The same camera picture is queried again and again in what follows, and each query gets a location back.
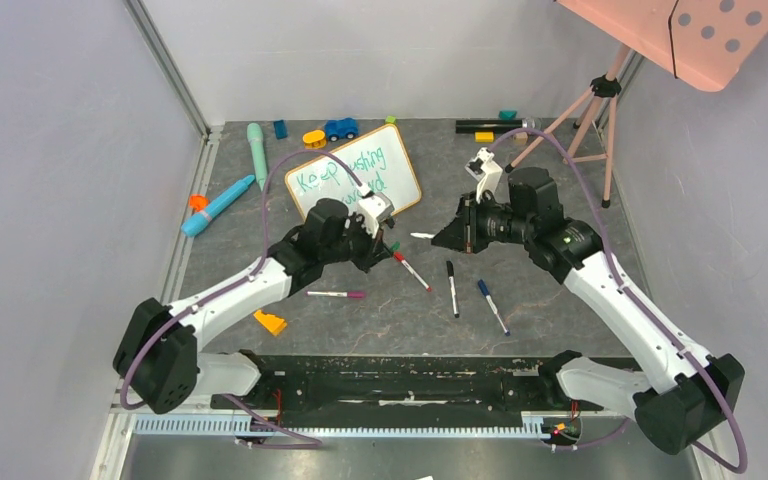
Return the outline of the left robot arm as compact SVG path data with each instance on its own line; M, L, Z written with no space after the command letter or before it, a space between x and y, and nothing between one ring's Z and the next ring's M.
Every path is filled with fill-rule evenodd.
M237 322L319 280L330 264L350 262L367 273L390 253L383 228L394 207L380 193L362 198L354 212L323 198L303 224L234 276L169 305L139 303L114 355L123 379L120 404L169 413L191 396L231 394L250 407L266 405L273 379L247 353L209 354L204 347Z

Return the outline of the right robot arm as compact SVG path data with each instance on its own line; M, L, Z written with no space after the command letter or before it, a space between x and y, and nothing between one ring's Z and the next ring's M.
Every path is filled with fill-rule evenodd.
M564 214L547 170L514 171L508 189L506 203L488 190L462 195L432 245L466 254L493 242L523 246L538 268L598 315L640 368L609 367L568 350L540 367L540 400L551 408L578 400L619 413L670 455L727 421L745 378L743 365L731 354L713 356L674 325L606 251L599 234Z

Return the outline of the white board orange frame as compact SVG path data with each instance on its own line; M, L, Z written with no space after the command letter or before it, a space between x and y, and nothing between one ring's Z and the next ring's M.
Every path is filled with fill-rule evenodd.
M332 153L350 169L320 156L285 174L285 186L301 215L321 198L340 200L354 210L361 198L354 177L389 198L396 213L421 200L419 181L396 126L385 124Z

